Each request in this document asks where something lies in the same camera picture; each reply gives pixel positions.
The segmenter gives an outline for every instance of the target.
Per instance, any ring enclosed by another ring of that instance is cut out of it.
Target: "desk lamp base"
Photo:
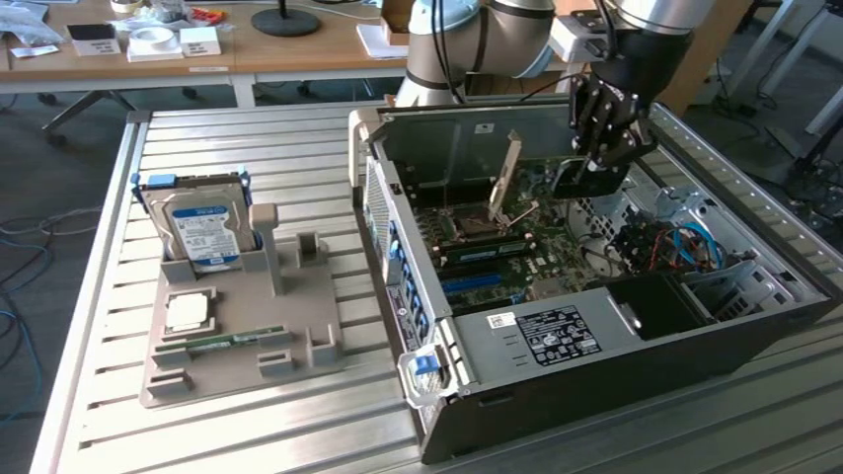
[[[302,37],[318,30],[321,22],[318,18],[300,10],[285,10],[285,16],[281,17],[274,8],[254,13],[252,26],[258,32],[273,37]]]

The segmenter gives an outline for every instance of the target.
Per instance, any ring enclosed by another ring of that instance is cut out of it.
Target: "roll of tape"
[[[141,6],[144,5],[144,0],[137,0],[137,1],[132,1],[132,0],[122,0],[122,1],[110,0],[109,3],[110,3],[110,9],[116,13],[134,13],[134,10],[141,8]]]
[[[140,28],[129,34],[129,42],[162,51],[173,47],[174,33],[162,27]]]

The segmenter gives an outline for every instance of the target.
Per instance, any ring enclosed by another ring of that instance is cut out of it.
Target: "white paper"
[[[506,326],[514,326],[514,313],[500,313],[485,316],[488,321],[488,327],[490,329],[504,328]]]
[[[13,47],[9,50],[11,51],[11,54],[14,54],[14,57],[33,57],[57,52],[57,47],[50,44],[49,46],[41,47]]]
[[[357,36],[369,57],[374,59],[406,57],[408,46],[389,46],[380,25],[357,25]]]

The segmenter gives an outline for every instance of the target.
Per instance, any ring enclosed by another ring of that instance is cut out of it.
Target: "red object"
[[[208,10],[206,8],[190,7],[193,20],[208,22],[208,25],[216,25],[225,19],[225,12],[221,10]]]

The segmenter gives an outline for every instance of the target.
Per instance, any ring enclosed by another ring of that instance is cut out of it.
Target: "metal workbench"
[[[820,472],[843,465],[843,312],[737,372],[438,466],[421,466],[352,215],[348,113],[328,104],[154,113],[125,128],[33,472]],[[656,122],[838,281],[830,249],[658,111]],[[160,240],[128,176],[253,175],[277,238],[325,238],[345,371],[177,408],[141,389]],[[650,163],[665,180],[670,169]]]

